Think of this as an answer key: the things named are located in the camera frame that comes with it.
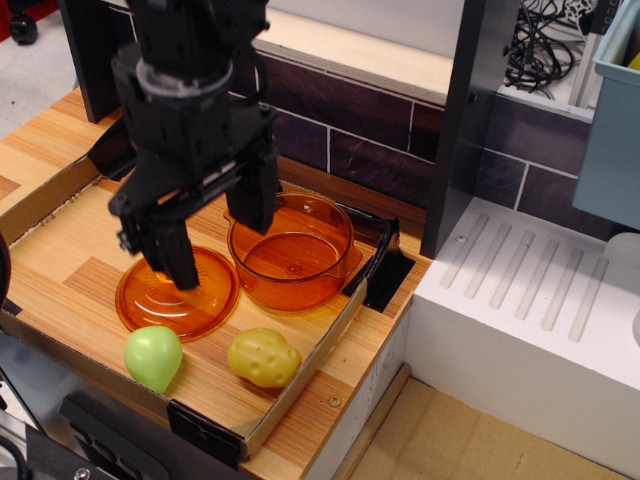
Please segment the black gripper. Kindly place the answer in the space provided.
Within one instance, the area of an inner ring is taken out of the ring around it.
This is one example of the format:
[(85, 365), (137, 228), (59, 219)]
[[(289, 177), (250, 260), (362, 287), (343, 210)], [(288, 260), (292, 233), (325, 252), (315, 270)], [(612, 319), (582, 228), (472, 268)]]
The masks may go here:
[(185, 79), (145, 62), (130, 44), (118, 52), (112, 69), (136, 151), (132, 175), (109, 204), (120, 216), (120, 245), (131, 255), (141, 253), (177, 289), (196, 289), (200, 282), (185, 222), (155, 219), (185, 219), (225, 194), (231, 217), (265, 234), (279, 189), (276, 111), (230, 96), (231, 62), (212, 78)]

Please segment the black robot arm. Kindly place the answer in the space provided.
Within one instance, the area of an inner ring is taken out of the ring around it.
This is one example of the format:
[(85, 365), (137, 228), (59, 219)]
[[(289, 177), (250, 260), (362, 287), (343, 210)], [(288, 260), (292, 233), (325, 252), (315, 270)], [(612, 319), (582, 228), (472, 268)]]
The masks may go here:
[(234, 58), (259, 73), (253, 47), (267, 26), (262, 1), (133, 1), (137, 39), (112, 62), (133, 170), (110, 201), (121, 245), (181, 290), (199, 279), (189, 217), (225, 197), (257, 232), (272, 224), (278, 190), (274, 108), (263, 93), (234, 98)]

